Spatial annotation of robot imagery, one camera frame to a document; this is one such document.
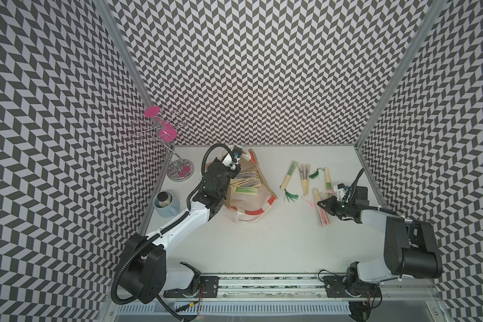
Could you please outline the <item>burlap red striped tote bag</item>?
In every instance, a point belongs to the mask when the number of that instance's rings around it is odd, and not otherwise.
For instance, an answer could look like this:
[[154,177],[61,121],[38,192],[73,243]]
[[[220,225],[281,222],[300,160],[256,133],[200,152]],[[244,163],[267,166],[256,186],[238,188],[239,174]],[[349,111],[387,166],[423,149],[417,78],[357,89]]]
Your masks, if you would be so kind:
[[[239,223],[253,223],[264,217],[277,200],[276,194],[270,188],[259,165],[256,153],[252,150],[243,150],[240,159],[241,173],[256,171],[259,179],[245,182],[241,185],[230,185],[225,206],[236,212],[235,220]],[[257,187],[257,195],[244,195],[235,193],[237,186]]]

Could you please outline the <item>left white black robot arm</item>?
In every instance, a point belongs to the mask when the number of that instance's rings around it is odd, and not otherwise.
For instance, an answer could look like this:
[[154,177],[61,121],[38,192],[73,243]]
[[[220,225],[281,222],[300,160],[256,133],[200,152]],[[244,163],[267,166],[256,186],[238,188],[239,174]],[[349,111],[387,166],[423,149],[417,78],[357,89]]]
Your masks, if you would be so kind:
[[230,181],[240,174],[240,152],[215,159],[186,200],[186,209],[147,236],[134,234],[124,246],[111,286],[117,305],[152,302],[163,291],[199,293],[200,271],[186,262],[168,267],[170,253],[193,231],[210,221],[227,199]]

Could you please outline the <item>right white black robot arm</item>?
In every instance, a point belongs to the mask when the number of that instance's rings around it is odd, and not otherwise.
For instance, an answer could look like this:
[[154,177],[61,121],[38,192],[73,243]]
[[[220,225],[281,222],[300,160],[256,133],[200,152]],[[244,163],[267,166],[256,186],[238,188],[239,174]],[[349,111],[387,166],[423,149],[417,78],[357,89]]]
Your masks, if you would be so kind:
[[438,279],[443,264],[432,224],[370,206],[367,200],[356,198],[356,191],[360,189],[360,186],[351,187],[341,200],[333,196],[317,202],[317,206],[340,220],[353,221],[383,233],[382,255],[367,262],[351,263],[343,277],[324,277],[327,296],[344,292],[348,297],[372,297],[381,294],[380,283],[404,276]]

